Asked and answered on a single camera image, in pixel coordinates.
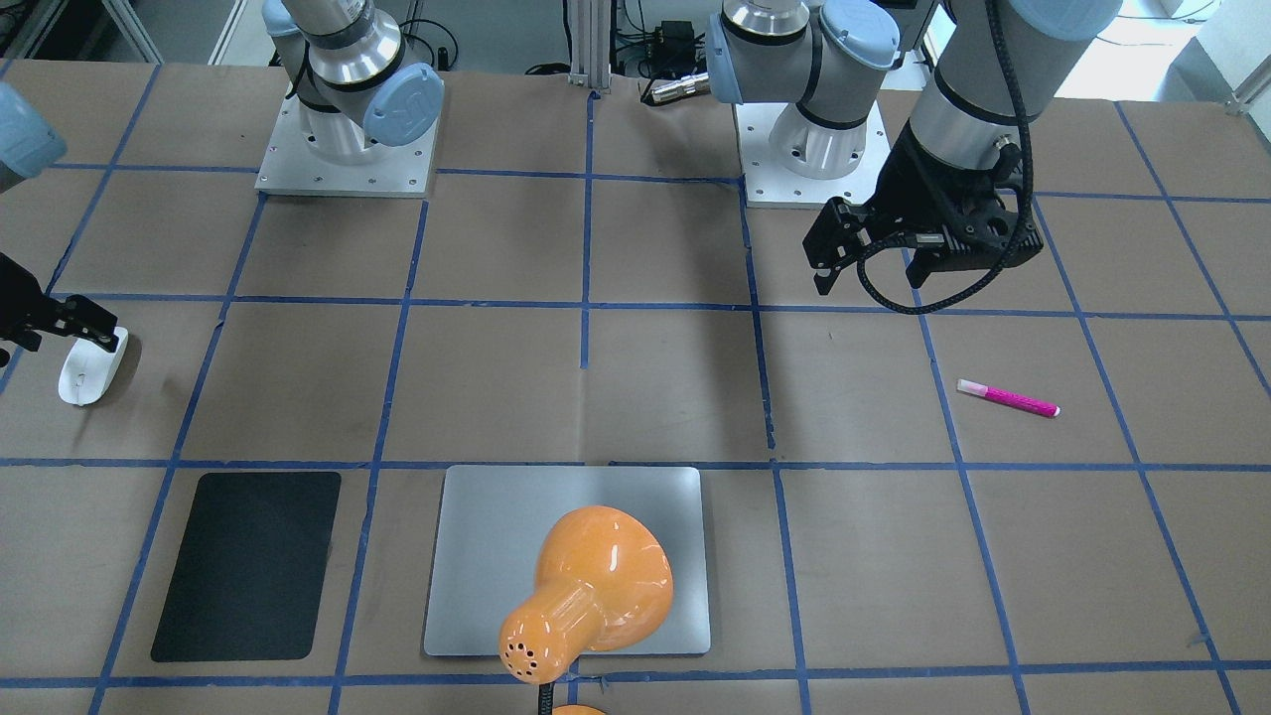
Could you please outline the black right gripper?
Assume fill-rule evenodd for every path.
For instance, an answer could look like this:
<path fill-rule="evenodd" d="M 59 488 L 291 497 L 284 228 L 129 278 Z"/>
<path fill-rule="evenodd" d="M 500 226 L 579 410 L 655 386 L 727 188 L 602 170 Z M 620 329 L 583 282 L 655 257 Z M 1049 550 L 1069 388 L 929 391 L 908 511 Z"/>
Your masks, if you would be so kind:
<path fill-rule="evenodd" d="M 38 284 L 36 276 L 1 254 L 1 340 L 37 352 L 42 335 L 76 338 L 117 353 L 114 337 L 118 317 L 86 297 L 67 297 L 58 304 Z"/>

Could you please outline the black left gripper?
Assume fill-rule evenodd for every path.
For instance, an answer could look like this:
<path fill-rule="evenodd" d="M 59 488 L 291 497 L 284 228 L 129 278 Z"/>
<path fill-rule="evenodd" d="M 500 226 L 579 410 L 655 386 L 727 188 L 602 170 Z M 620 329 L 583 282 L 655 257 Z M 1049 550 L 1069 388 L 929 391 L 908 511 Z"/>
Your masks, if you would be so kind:
<path fill-rule="evenodd" d="M 986 169 L 948 166 L 921 149 L 904 127 L 871 199 L 854 207 L 826 201 L 802 245 L 813 271 L 813 290 L 826 297 L 844 268 L 886 240 L 913 248 L 910 288 L 921 290 L 930 273 L 989 271 L 1003 257 L 1021 217 L 1007 210 L 1003 190 L 1023 199 L 1023 171 L 1031 150 L 1012 137 L 989 150 Z"/>

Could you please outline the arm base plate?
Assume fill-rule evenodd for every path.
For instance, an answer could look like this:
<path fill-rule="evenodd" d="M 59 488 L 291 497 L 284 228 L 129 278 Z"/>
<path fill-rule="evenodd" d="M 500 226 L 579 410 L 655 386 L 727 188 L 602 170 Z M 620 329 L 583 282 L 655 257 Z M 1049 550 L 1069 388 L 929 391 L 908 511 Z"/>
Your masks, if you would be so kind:
<path fill-rule="evenodd" d="M 733 108 L 749 207 L 819 208 L 827 199 L 863 204 L 891 151 L 877 103 L 854 128 L 813 123 L 793 103 Z"/>
<path fill-rule="evenodd" d="M 438 126 L 433 122 L 426 135 L 399 149 L 383 145 L 325 104 L 304 77 L 280 108 L 255 190 L 294 198 L 425 199 Z"/>

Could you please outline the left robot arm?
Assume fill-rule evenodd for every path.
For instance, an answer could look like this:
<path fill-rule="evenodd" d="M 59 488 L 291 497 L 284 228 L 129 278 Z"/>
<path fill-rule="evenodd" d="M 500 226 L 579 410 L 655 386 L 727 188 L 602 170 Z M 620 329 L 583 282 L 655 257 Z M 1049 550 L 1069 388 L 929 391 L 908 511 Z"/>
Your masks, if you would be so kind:
<path fill-rule="evenodd" d="M 941 311 L 1035 258 L 1031 126 L 1117 1 L 948 1 L 955 29 L 871 199 L 831 198 L 802 248 L 819 293 L 855 271 L 876 304 Z M 780 104 L 773 149 L 810 180 L 849 175 L 868 114 L 904 55 L 873 1 L 726 1 L 704 39 L 714 97 Z"/>

